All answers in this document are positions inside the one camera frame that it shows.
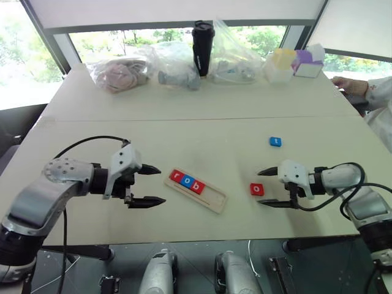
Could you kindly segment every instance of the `black tumbler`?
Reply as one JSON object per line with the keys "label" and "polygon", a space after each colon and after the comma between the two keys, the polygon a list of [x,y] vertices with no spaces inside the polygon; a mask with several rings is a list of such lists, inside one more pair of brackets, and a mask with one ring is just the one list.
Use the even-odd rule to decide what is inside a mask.
{"label": "black tumbler", "polygon": [[209,58],[215,36],[214,27],[209,23],[198,20],[195,22],[192,36],[194,38],[194,61],[200,76],[205,77],[208,73]]}

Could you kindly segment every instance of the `human hand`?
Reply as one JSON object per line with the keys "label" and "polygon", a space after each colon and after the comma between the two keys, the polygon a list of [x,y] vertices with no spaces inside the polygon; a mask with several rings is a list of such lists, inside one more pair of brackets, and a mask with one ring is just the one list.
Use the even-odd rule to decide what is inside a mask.
{"label": "human hand", "polygon": [[332,83],[347,94],[364,96],[368,90],[367,81],[353,80],[351,78],[333,77]]}

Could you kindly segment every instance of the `window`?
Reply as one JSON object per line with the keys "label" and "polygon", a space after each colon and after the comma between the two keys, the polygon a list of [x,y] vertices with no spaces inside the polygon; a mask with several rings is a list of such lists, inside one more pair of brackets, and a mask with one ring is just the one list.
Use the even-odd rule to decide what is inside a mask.
{"label": "window", "polygon": [[48,103],[61,77],[23,6],[0,0],[0,110]]}
{"label": "window", "polygon": [[392,76],[392,63],[343,55],[326,54],[324,73],[328,78],[338,75],[356,80]]}
{"label": "window", "polygon": [[[265,57],[279,47],[286,26],[237,26],[230,27],[244,46]],[[124,56],[132,47],[180,40],[192,46],[193,28],[179,29],[138,29],[128,31],[78,32],[70,34],[75,48],[83,62]]]}

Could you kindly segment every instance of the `white table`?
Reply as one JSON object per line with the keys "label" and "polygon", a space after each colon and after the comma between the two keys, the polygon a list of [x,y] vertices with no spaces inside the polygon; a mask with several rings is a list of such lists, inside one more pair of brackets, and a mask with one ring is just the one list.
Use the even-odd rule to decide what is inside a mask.
{"label": "white table", "polygon": [[323,73],[316,79],[293,77],[286,85],[271,85],[264,79],[239,86],[203,80],[198,91],[168,88],[151,81],[113,95],[98,89],[81,64],[72,69],[43,115],[58,121],[124,121],[358,113]]}
{"label": "white table", "polygon": [[[117,135],[132,140],[143,161],[162,175],[138,176],[136,196],[167,199],[150,209],[127,209],[122,200],[98,195],[73,198],[67,205],[69,244],[144,243],[223,239],[291,238],[357,233],[339,214],[340,200],[315,213],[277,209],[255,202],[249,183],[263,183],[265,197],[287,199],[276,177],[255,173],[284,159],[308,168],[360,163],[369,181],[392,186],[392,157],[358,116],[271,119],[215,119],[198,121],[72,122],[41,119],[28,134],[9,167],[0,177],[0,215],[14,196],[35,180],[59,150],[92,135]],[[270,136],[281,137],[273,148]],[[107,166],[119,148],[115,141],[99,140],[71,150],[68,156]],[[217,186],[228,195],[222,214],[216,214],[163,184],[173,167]],[[303,205],[314,206],[328,196]],[[385,195],[392,204],[390,195]],[[46,245],[62,243],[62,218]]]}

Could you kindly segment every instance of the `plastic bag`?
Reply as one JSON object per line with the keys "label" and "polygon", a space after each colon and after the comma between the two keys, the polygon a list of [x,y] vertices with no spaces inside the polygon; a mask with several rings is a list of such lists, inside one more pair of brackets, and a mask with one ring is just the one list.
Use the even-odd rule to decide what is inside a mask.
{"label": "plastic bag", "polygon": [[162,42],[152,46],[157,58],[158,81],[163,85],[198,90],[200,76],[194,64],[194,53],[184,42]]}
{"label": "plastic bag", "polygon": [[214,21],[214,29],[208,77],[215,83],[253,83],[261,74],[261,56],[242,46],[222,20]]}
{"label": "plastic bag", "polygon": [[118,93],[147,83],[152,67],[146,56],[135,55],[87,64],[87,69],[98,87]]}

